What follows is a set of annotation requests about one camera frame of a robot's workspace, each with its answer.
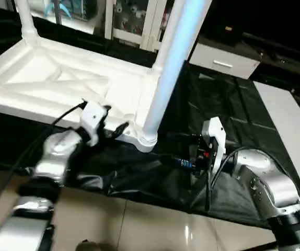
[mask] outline black tarp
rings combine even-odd
[[[93,37],[64,27],[57,36],[62,27],[57,29],[37,19],[35,24],[45,37],[88,50],[146,66],[150,66],[155,58],[152,53],[115,42],[97,43]],[[68,185],[107,196],[268,227],[267,222],[260,219],[249,193],[229,174],[220,175],[210,211],[205,212],[205,177],[191,178],[189,171],[179,169],[163,158],[167,155],[187,157],[188,146],[168,137],[169,133],[199,134],[203,121],[215,116],[219,116],[227,133],[226,147],[229,150],[242,145],[266,149],[280,160],[300,189],[296,170],[254,83],[188,63],[181,71],[154,150],[145,154],[120,142],[85,149],[72,163]],[[0,168],[9,169],[46,127],[43,123],[0,113]],[[37,151],[22,167],[33,166],[39,157],[40,151]]]

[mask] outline electrical wire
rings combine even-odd
[[[11,178],[13,177],[13,174],[15,173],[16,169],[18,168],[18,166],[21,164],[21,162],[23,161],[24,157],[34,148],[38,147],[38,145],[41,143],[42,138],[46,137],[48,133],[51,132],[51,130],[54,128],[54,126],[60,122],[66,115],[68,115],[69,113],[71,113],[72,111],[76,110],[77,108],[82,108],[84,109],[86,106],[87,102],[84,101],[81,104],[78,104],[77,106],[71,108],[70,110],[68,110],[67,112],[63,113],[60,117],[58,117],[57,119],[55,119],[48,128],[46,128],[43,132],[41,132],[38,137],[23,151],[23,153],[19,156],[19,158],[17,159],[17,161],[15,162],[15,164],[10,168],[10,170],[8,171],[8,174],[6,175],[5,179],[2,181],[1,185],[0,185],[0,198],[1,195],[3,193],[3,191],[5,190],[7,184],[10,182]]]

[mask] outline white pole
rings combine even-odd
[[[186,0],[175,0],[175,3],[173,4],[169,22],[167,23],[167,27],[166,27],[166,30],[164,33],[163,40],[160,45],[160,49],[159,49],[159,52],[158,52],[158,55],[156,58],[156,62],[152,66],[152,68],[155,71],[161,72],[163,70],[164,63],[167,58],[167,53],[168,53],[169,47],[171,45],[171,42],[173,40],[173,36],[175,34],[175,30],[178,25],[178,20],[179,20],[180,14],[182,12],[185,1]]]
[[[33,18],[31,17],[30,8],[28,0],[17,0],[17,7],[21,19],[22,25],[22,37],[23,38],[32,38],[33,36],[37,37],[37,30],[33,23]]]
[[[186,0],[183,6],[172,41],[168,47],[163,72],[159,77],[155,95],[143,126],[141,141],[144,143],[157,141],[157,130],[186,54],[193,42],[193,36],[202,17],[206,2],[206,0]]]

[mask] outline black cable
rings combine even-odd
[[[86,106],[87,102],[84,101],[81,104],[78,104],[77,106],[71,108],[70,110],[68,110],[67,112],[63,113],[59,118],[55,119],[48,128],[46,128],[41,134],[38,135],[38,137],[29,145],[29,147],[27,147],[23,153],[19,156],[18,160],[15,162],[15,164],[11,167],[11,169],[8,171],[7,176],[5,177],[5,179],[3,180],[2,184],[0,185],[0,197],[3,193],[3,191],[5,190],[7,184],[10,182],[13,174],[15,173],[16,169],[18,168],[18,166],[20,165],[20,163],[23,161],[24,157],[30,152],[30,150],[32,148],[36,148],[39,143],[41,142],[41,139],[46,137],[47,134],[53,129],[53,127],[60,122],[66,115],[68,115],[69,113],[71,113],[72,111],[76,110],[77,108],[84,108]]]
[[[265,150],[263,149],[260,149],[260,148],[257,148],[257,147],[249,147],[249,146],[242,146],[240,148],[237,148],[235,150],[233,150],[225,159],[224,161],[222,162],[221,166],[219,167],[219,169],[217,170],[216,174],[214,175],[214,178],[212,180],[212,183],[211,183],[211,191],[213,191],[214,187],[215,187],[215,184],[216,184],[216,181],[218,179],[218,177],[220,176],[220,173],[222,172],[224,166],[227,164],[228,160],[234,156],[235,153],[241,151],[241,150],[257,150],[257,151],[260,151],[262,152],[263,154],[265,154],[266,156],[268,156],[269,158],[271,158],[277,165],[277,168],[280,169],[281,172],[283,172],[285,175],[288,176],[287,172],[285,171],[285,169],[283,168],[283,166],[281,165],[281,163],[271,154],[269,154],[268,152],[266,152]]]

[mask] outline white cabinet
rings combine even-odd
[[[148,0],[136,5],[128,0],[107,0],[105,38],[118,38],[146,50],[157,3],[161,1]]]
[[[257,60],[200,43],[197,44],[190,63],[245,79],[248,79],[259,65]]]
[[[144,13],[145,14],[144,26],[141,34],[135,34],[134,32],[126,31],[123,28],[121,29],[121,27],[119,26],[120,24],[123,23],[123,20],[122,22],[119,22],[118,25],[116,24],[117,21],[114,19],[116,19],[120,15],[119,14],[120,9],[119,8],[117,9],[117,6],[120,7],[121,3],[123,2],[131,2],[131,1],[129,0],[107,0],[106,1],[105,38],[107,39],[112,39],[112,37],[118,38],[124,41],[139,44],[140,48],[143,50],[156,51],[159,50],[160,48],[161,45],[160,39],[163,37],[163,34],[165,32],[165,27],[166,27],[164,23],[166,23],[167,19],[169,19],[168,17],[173,6],[172,4],[182,3],[183,0],[175,0],[175,1],[148,0],[147,8]],[[198,36],[199,30],[202,26],[203,20],[207,14],[211,2],[212,2],[211,0],[207,1],[205,10],[203,12],[203,16],[202,18],[200,18],[198,28],[194,34],[193,43],[195,42]]]

